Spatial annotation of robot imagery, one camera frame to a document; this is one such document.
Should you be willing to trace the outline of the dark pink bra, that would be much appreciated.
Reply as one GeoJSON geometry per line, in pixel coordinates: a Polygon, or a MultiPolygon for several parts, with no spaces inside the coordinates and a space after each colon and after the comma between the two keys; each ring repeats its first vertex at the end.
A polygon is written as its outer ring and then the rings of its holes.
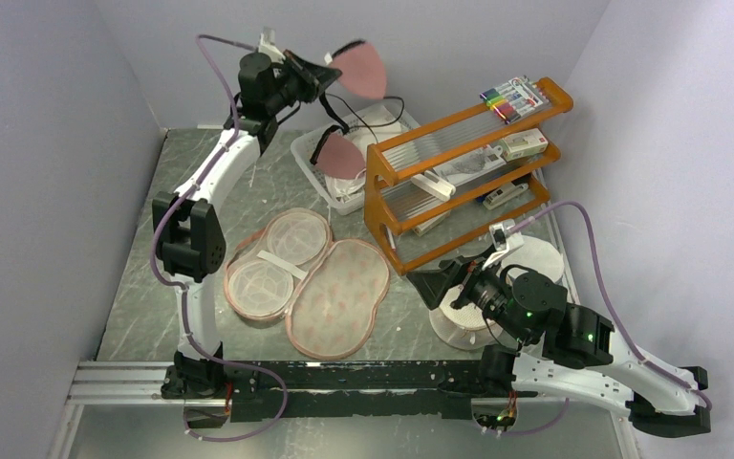
{"type": "MultiPolygon", "coordinates": [[[[326,63],[338,71],[338,83],[351,94],[371,100],[391,98],[387,94],[385,65],[370,42],[356,39],[327,55],[326,63]]],[[[354,180],[366,170],[366,160],[359,148],[346,138],[353,127],[333,109],[325,93],[318,100],[334,123],[317,141],[310,164],[328,177],[354,180]]]]}

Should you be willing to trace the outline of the floral mesh laundry bag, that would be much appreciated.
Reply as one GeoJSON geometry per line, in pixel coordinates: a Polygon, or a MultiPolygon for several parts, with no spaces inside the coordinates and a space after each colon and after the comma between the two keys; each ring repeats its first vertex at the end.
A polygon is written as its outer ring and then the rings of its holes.
{"type": "Polygon", "coordinates": [[[321,215],[292,208],[236,247],[222,286],[239,317],[281,319],[297,351],[335,361],[353,355],[372,334],[390,278],[375,246],[336,240],[321,215]]]}

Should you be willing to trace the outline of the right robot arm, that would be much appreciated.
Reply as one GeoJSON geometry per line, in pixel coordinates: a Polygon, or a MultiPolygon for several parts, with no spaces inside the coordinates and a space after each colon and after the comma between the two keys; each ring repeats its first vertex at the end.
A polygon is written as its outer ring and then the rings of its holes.
{"type": "Polygon", "coordinates": [[[407,275],[428,309],[473,307],[486,326],[497,325],[508,336],[507,342],[492,338],[483,351],[477,372],[482,394],[575,398],[607,407],[636,430],[661,438],[710,432],[704,368],[650,361],[611,317],[569,302],[566,288],[533,268],[511,268],[514,278],[508,268],[484,268],[459,257],[407,275]]]}

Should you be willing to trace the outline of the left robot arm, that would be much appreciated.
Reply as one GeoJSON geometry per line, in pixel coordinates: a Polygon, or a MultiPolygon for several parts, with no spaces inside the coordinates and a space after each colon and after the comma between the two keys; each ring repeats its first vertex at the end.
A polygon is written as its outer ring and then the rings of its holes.
{"type": "Polygon", "coordinates": [[[291,51],[244,55],[239,89],[220,79],[228,117],[218,143],[185,183],[154,197],[149,263],[154,276],[175,290],[181,321],[163,398],[211,398],[227,390],[231,363],[223,358],[213,279],[227,250],[218,208],[270,145],[280,125],[278,114],[317,101],[342,75],[333,65],[314,64],[291,51]]]}

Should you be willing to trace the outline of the white plastic bag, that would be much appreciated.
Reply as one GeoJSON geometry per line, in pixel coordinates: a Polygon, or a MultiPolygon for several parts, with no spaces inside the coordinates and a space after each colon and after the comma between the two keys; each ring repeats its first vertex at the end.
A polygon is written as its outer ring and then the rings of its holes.
{"type": "Polygon", "coordinates": [[[339,203],[346,203],[363,195],[366,171],[362,170],[353,179],[340,179],[324,176],[326,188],[330,195],[339,203]]]}

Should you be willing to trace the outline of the pink capped white marker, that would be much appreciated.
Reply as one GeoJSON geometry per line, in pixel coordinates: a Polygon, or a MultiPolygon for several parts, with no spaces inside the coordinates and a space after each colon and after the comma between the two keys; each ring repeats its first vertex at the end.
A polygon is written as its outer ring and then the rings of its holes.
{"type": "Polygon", "coordinates": [[[389,244],[391,250],[392,251],[395,251],[396,250],[396,244],[395,244],[395,239],[394,239],[394,236],[393,236],[392,232],[388,228],[385,229],[385,232],[386,232],[386,238],[387,238],[387,241],[388,241],[388,244],[389,244]]]}

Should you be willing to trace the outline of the flat box under rack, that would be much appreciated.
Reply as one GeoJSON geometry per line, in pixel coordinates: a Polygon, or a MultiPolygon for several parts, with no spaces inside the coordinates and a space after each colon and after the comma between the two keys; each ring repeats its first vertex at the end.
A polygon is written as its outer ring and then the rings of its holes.
{"type": "Polygon", "coordinates": [[[437,215],[417,226],[414,227],[414,233],[417,236],[423,236],[424,234],[428,233],[430,230],[435,228],[437,225],[439,225],[443,220],[445,220],[450,215],[450,211],[444,212],[440,215],[437,215]]]}

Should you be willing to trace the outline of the cream cloth in basket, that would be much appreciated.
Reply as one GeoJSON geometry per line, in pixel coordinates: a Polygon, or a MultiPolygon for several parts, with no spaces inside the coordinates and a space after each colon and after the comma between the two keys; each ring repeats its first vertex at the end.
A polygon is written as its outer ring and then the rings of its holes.
{"type": "Polygon", "coordinates": [[[345,138],[356,146],[363,157],[366,157],[370,144],[384,142],[410,130],[398,114],[384,104],[373,105],[358,114],[361,120],[351,123],[351,130],[345,138]]]}

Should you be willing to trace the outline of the white plastic basket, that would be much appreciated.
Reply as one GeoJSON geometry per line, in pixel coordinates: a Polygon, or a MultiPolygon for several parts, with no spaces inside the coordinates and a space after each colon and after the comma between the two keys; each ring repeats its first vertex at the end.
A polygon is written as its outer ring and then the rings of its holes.
{"type": "MultiPolygon", "coordinates": [[[[415,120],[415,118],[412,117],[408,113],[408,111],[405,109],[405,105],[401,103],[400,101],[385,100],[385,101],[374,103],[373,105],[377,105],[377,104],[384,104],[390,107],[391,111],[398,114],[397,120],[401,120],[405,125],[407,125],[410,128],[410,130],[413,130],[421,126],[415,120]]],[[[361,120],[358,114],[366,108],[358,110],[354,114],[351,113],[348,115],[341,115],[341,117],[351,128],[351,123],[353,121],[355,121],[356,119],[361,120]]],[[[326,188],[326,184],[324,180],[324,176],[326,174],[321,169],[319,169],[315,164],[311,163],[311,157],[315,151],[315,148],[319,140],[322,138],[326,129],[327,129],[327,126],[323,126],[323,127],[315,129],[314,131],[311,131],[310,133],[301,135],[300,137],[295,139],[291,143],[291,153],[297,165],[300,167],[301,171],[305,174],[306,178],[311,183],[314,190],[322,197],[322,199],[327,203],[327,205],[331,209],[335,210],[340,215],[348,215],[348,214],[351,214],[363,208],[364,188],[363,188],[362,196],[356,197],[354,200],[346,202],[346,203],[339,203],[330,195],[330,193],[328,192],[326,188]]]]}

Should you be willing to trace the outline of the orange wooden shelf rack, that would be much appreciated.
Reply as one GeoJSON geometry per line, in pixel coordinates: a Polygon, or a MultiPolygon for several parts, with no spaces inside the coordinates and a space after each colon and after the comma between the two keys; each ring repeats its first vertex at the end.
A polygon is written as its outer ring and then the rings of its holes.
{"type": "Polygon", "coordinates": [[[485,234],[551,197],[536,178],[558,161],[553,142],[507,159],[503,140],[573,108],[548,77],[524,81],[517,95],[491,109],[484,103],[413,128],[367,150],[364,223],[390,266],[405,275],[485,234]],[[525,106],[529,93],[536,107],[525,106]]]}

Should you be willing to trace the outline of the white mesh round lid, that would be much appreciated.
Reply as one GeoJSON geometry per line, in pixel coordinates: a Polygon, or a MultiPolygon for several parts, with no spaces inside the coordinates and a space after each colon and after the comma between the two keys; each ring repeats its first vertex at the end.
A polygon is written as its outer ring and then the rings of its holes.
{"type": "Polygon", "coordinates": [[[565,262],[559,250],[551,242],[533,236],[524,235],[523,240],[521,248],[501,261],[500,271],[510,265],[517,265],[517,268],[507,272],[506,280],[513,281],[524,273],[525,270],[520,269],[520,266],[524,266],[536,270],[554,283],[560,283],[565,271],[565,262]]]}

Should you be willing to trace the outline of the white black stapler bottom shelf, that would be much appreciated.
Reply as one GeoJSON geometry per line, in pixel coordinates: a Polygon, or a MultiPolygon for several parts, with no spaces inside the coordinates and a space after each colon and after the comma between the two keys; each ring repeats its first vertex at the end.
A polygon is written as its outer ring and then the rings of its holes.
{"type": "Polygon", "coordinates": [[[528,183],[514,184],[509,183],[500,186],[496,190],[487,194],[482,201],[483,206],[488,210],[493,210],[500,207],[501,205],[511,201],[512,199],[521,196],[529,190],[528,183]]]}

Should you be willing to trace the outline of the clear packaged item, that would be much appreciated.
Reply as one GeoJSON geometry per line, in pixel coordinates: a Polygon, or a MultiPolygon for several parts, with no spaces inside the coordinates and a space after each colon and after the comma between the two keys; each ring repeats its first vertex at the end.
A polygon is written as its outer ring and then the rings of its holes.
{"type": "Polygon", "coordinates": [[[485,145],[436,165],[433,170],[454,186],[480,178],[506,164],[501,145],[485,145]]]}

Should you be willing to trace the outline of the white green small box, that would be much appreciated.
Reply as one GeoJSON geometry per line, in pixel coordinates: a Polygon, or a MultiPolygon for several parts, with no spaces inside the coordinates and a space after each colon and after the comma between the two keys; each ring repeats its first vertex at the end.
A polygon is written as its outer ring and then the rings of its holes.
{"type": "Polygon", "coordinates": [[[507,162],[543,153],[549,141],[538,128],[517,132],[501,139],[503,158],[507,162]]]}

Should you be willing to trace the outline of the pack of coloured markers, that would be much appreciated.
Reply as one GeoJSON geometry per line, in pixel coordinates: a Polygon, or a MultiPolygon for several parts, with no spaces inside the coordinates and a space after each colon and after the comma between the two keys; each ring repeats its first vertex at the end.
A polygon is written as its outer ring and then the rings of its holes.
{"type": "Polygon", "coordinates": [[[551,107],[547,94],[527,76],[509,79],[480,94],[486,109],[504,124],[512,124],[551,107]]]}

